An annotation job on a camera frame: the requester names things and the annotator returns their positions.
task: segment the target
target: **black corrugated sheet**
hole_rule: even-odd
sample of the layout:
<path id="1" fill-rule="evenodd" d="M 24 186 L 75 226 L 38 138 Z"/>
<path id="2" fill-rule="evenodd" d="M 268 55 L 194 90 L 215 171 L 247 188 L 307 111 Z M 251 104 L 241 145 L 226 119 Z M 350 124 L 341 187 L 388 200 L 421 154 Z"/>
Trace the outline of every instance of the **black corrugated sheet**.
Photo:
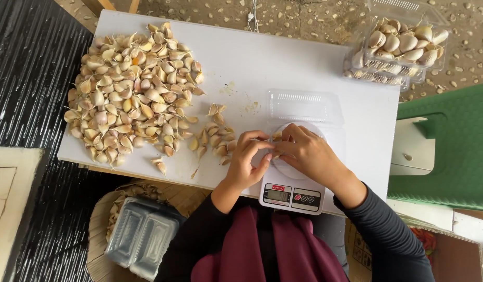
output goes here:
<path id="1" fill-rule="evenodd" d="M 46 149 L 6 280 L 90 281 L 90 214 L 127 181 L 56 158 L 69 82 L 92 36 L 53 0 L 0 0 L 0 145 Z"/>

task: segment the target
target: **stacked plastic containers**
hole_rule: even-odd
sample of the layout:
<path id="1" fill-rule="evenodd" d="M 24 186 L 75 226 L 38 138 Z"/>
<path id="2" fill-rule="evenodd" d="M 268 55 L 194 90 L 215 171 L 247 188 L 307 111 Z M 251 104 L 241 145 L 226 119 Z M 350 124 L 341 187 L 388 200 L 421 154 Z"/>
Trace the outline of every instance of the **stacked plastic containers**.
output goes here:
<path id="1" fill-rule="evenodd" d="M 120 266 L 153 281 L 163 254 L 184 221 L 186 218 L 173 207 L 126 198 L 105 253 Z"/>
<path id="2" fill-rule="evenodd" d="M 344 58 L 343 75 L 401 86 L 422 83 L 427 70 L 443 70 L 449 22 L 419 1 L 368 0 L 368 27 Z"/>

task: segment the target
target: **woman's left hand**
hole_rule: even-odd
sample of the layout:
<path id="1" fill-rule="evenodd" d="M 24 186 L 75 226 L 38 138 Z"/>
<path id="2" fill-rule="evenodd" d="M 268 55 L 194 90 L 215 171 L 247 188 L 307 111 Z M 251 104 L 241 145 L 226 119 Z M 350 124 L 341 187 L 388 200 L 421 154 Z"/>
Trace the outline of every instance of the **woman's left hand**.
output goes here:
<path id="1" fill-rule="evenodd" d="M 258 167 L 254 167 L 251 161 L 259 150 L 275 148 L 273 144 L 265 141 L 267 139 L 269 139 L 269 135 L 262 131 L 246 131 L 240 135 L 226 178 L 221 182 L 224 186 L 241 193 L 261 180 L 268 170 L 271 153 L 261 159 Z"/>

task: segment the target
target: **finger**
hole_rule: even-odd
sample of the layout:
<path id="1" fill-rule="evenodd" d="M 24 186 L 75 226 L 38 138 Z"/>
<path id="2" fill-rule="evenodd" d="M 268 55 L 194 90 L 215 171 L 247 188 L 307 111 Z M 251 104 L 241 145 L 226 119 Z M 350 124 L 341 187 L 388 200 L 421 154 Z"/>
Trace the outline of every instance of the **finger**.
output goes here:
<path id="1" fill-rule="evenodd" d="M 263 131 L 245 131 L 238 138 L 237 149 L 239 147 L 241 151 L 245 150 L 245 148 L 249 145 L 251 139 L 257 138 L 259 140 L 266 140 L 269 137 L 270 136 Z"/>
<path id="2" fill-rule="evenodd" d="M 301 164 L 296 160 L 295 157 L 291 157 L 288 155 L 281 155 L 280 159 L 282 159 L 285 163 L 290 164 L 290 166 L 292 166 L 296 170 L 301 171 Z"/>
<path id="3" fill-rule="evenodd" d="M 257 151 L 261 149 L 274 149 L 275 145 L 266 141 L 256 141 L 252 140 L 251 143 L 246 147 L 242 153 L 242 157 L 251 160 L 257 154 Z"/>
<path id="4" fill-rule="evenodd" d="M 282 140 L 290 140 L 290 137 L 292 137 L 296 142 L 303 142 L 308 138 L 306 133 L 304 133 L 304 131 L 302 131 L 302 129 L 295 124 L 289 124 L 282 131 Z"/>
<path id="5" fill-rule="evenodd" d="M 288 141 L 281 141 L 275 145 L 275 150 L 297 156 L 299 152 L 299 145 Z"/>
<path id="6" fill-rule="evenodd" d="M 299 125 L 299 128 L 304 132 L 306 133 L 307 136 L 310 136 L 310 137 L 315 137 L 317 136 L 316 134 L 314 134 L 313 132 L 309 131 L 309 129 L 305 128 L 304 126 L 302 125 Z"/>
<path id="7" fill-rule="evenodd" d="M 259 163 L 259 166 L 252 171 L 253 177 L 255 177 L 255 181 L 261 180 L 261 178 L 264 176 L 264 173 L 268 170 L 268 167 L 270 166 L 270 161 L 271 157 L 273 155 L 271 153 L 266 154 L 262 159 L 261 162 Z"/>

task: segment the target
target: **lottol logo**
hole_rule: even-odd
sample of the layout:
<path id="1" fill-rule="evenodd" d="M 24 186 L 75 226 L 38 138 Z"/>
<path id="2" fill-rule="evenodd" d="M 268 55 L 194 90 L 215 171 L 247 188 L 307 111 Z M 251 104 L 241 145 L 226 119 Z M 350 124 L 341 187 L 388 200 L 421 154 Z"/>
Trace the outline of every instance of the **lottol logo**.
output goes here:
<path id="1" fill-rule="evenodd" d="M 273 190 L 279 190 L 279 191 L 285 191 L 285 187 L 284 186 L 278 186 L 278 185 L 273 185 L 273 187 L 271 187 L 271 189 L 273 189 Z"/>

